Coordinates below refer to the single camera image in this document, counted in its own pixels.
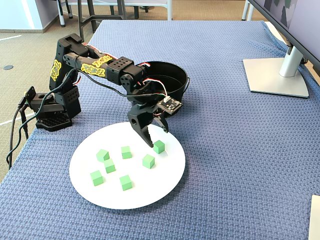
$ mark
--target wall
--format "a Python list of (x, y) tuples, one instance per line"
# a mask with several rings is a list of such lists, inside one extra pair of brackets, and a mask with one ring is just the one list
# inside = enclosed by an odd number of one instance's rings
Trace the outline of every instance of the wall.
[(58, 15), (51, 0), (0, 0), (0, 29), (42, 30)]
[(35, 3), (41, 19), (42, 29), (44, 29), (58, 16), (57, 2), (52, 0), (35, 0)]

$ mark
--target black cable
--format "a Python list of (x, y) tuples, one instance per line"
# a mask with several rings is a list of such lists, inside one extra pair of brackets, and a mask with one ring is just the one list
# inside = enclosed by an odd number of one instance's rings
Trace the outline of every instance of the black cable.
[[(28, 104), (25, 104), (23, 105), (23, 107), (20, 109), (20, 115), (21, 115), (21, 122), (22, 124), (25, 123), (25, 121), (27, 121), (27, 118), (26, 118), (26, 113), (25, 113), (25, 110), (29, 107)], [(29, 134), (28, 134), (28, 125), (24, 125), (23, 126), (23, 130), (24, 130), (24, 134), (25, 134), (25, 138), (28, 140), (29, 139)]]
[[(11, 124), (11, 133), (10, 133), (10, 148), (9, 151), (11, 152), (12, 147), (13, 147), (13, 141), (14, 141), (14, 129), (15, 129), (15, 122), (16, 122), (16, 118), (17, 115), (19, 113), (19, 110), (21, 109), (21, 106), (18, 106), (16, 108), (16, 111), (13, 115), (13, 119), (12, 119), (12, 124)], [(12, 162), (12, 154), (10, 154), (9, 159), (6, 160), (6, 162), (9, 164), (10, 162)]]
[(113, 88), (113, 87), (111, 87), (111, 86), (108, 86), (108, 85), (104, 85), (104, 84), (102, 84), (101, 82), (98, 82), (98, 81), (96, 81), (96, 80), (94, 80), (89, 74), (87, 74), (87, 73), (85, 73), (85, 72), (83, 72), (83, 71), (81, 71), (81, 70), (77, 70), (78, 72), (80, 72), (80, 73), (82, 73), (82, 74), (84, 74), (89, 80), (91, 80), (92, 82), (94, 82), (95, 84), (98, 84), (98, 85), (100, 85), (100, 86), (102, 86), (102, 87), (105, 87), (105, 88), (107, 88), (107, 89), (110, 89), (110, 90), (112, 90), (112, 91), (115, 91), (117, 94), (119, 94), (120, 96), (122, 96), (122, 97), (125, 97), (125, 98), (129, 98), (129, 97), (135, 97), (135, 98), (139, 98), (139, 97), (151, 97), (151, 96), (154, 96), (154, 95), (163, 95), (162, 93), (146, 93), (146, 94), (139, 94), (139, 95), (132, 95), (132, 94), (129, 94), (129, 95), (127, 95), (127, 94), (123, 94), (123, 93), (121, 93), (121, 92), (119, 92), (117, 89), (115, 89), (115, 88)]
[(6, 156), (6, 161), (9, 163), (9, 170), (11, 169), (11, 166), (12, 166), (12, 161), (9, 161), (9, 156), (12, 155), (12, 153), (14, 152), (14, 150), (16, 150), (16, 149), (18, 148), (18, 146), (19, 146), (19, 144), (20, 144), (20, 142), (21, 142), (21, 129), (24, 127), (24, 125), (28, 124), (28, 122), (30, 122), (32, 119), (36, 118), (36, 117), (39, 115), (39, 113), (40, 113), (41, 110), (42, 110), (42, 107), (43, 107), (44, 104), (45, 104), (46, 98), (47, 98), (50, 94), (52, 94), (52, 93), (54, 93), (55, 91), (61, 89), (61, 88), (68, 82), (67, 79), (69, 78), (70, 74), (71, 74), (73, 71), (77, 71), (77, 69), (75, 69), (75, 68), (74, 68), (74, 69), (71, 69), (71, 70), (65, 75), (62, 83), (61, 83), (58, 87), (56, 87), (55, 89), (53, 89), (53, 90), (51, 90), (50, 92), (48, 92), (48, 93), (43, 97), (42, 102), (41, 102), (41, 104), (40, 104), (40, 107), (39, 107), (38, 111), (36, 112), (36, 114), (35, 114), (33, 117), (29, 118), (27, 121), (25, 121), (24, 124), (22, 124), (22, 125), (19, 127), (19, 140), (18, 140), (17, 144), (15, 145), (14, 149), (12, 149), (12, 150), (8, 153), (8, 155)]

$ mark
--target monitor stand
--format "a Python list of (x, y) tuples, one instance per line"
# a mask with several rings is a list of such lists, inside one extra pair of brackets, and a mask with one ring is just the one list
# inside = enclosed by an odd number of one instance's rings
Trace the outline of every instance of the monitor stand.
[(289, 48), (285, 58), (244, 59), (251, 92), (308, 98), (307, 85), (298, 71), (303, 55)]

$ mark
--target white wire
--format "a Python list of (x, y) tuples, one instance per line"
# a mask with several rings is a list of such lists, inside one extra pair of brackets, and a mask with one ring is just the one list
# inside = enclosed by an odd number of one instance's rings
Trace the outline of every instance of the white wire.
[(150, 63), (148, 63), (148, 62), (140, 63), (138, 66), (142, 66), (142, 65), (147, 65), (148, 67), (150, 67), (150, 66), (151, 66), (151, 65), (150, 65)]
[(156, 80), (156, 79), (152, 79), (152, 78), (146, 78), (146, 79), (145, 79), (145, 80), (143, 80), (142, 82), (144, 83), (144, 82), (148, 82), (148, 81), (160, 83), (160, 84), (162, 85), (163, 89), (164, 89), (165, 96), (168, 96), (168, 93), (167, 93), (166, 87), (165, 87), (165, 85), (164, 85), (161, 81)]
[(113, 55), (111, 55), (110, 53), (107, 53), (107, 52), (100, 51), (98, 48), (96, 48), (95, 46), (92, 46), (91, 44), (86, 44), (85, 46), (89, 46), (89, 47), (91, 47), (91, 48), (93, 48), (93, 49), (96, 49), (96, 50), (97, 50), (99, 53), (101, 53), (101, 54), (109, 55), (109, 56), (112, 57), (113, 59), (118, 60), (118, 58), (117, 58), (116, 56), (113, 56)]

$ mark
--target floor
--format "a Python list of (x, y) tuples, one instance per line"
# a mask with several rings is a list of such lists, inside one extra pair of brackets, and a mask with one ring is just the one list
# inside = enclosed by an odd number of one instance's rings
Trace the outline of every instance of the floor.
[[(238, 21), (242, 17), (244, 1), (240, 0), (175, 0), (173, 1), (174, 20), (230, 20)], [(127, 18), (134, 19), (134, 8), (127, 7)], [(30, 86), (34, 86), (37, 92), (46, 93), (49, 90), (49, 74), (56, 54), (57, 40), (71, 33), (78, 33), (77, 8), (72, 6), (74, 18), (69, 19), (65, 12), (66, 27), (61, 28), (56, 21), (46, 33), (0, 33), (0, 182), (8, 172), (6, 156), (9, 152), (9, 140), (11, 123), (5, 123), (12, 119), (17, 104)], [(108, 6), (95, 8), (96, 14), (110, 14)], [(83, 8), (83, 16), (88, 16), (86, 7)], [(139, 10), (139, 20), (166, 20), (167, 10), (163, 7), (152, 7), (149, 12)], [(253, 14), (253, 21), (266, 20), (258, 11)], [(88, 24), (84, 28), (85, 42), (92, 37), (92, 30)], [(13, 65), (11, 70), (1, 69), (5, 65)], [(309, 63), (308, 68), (316, 77)], [(18, 140), (17, 129), (20, 120), (17, 120), (14, 134), (14, 145)], [(35, 121), (28, 125), (31, 134), (35, 127)], [(16, 159), (26, 140), (22, 134), (19, 148), (14, 152)]]

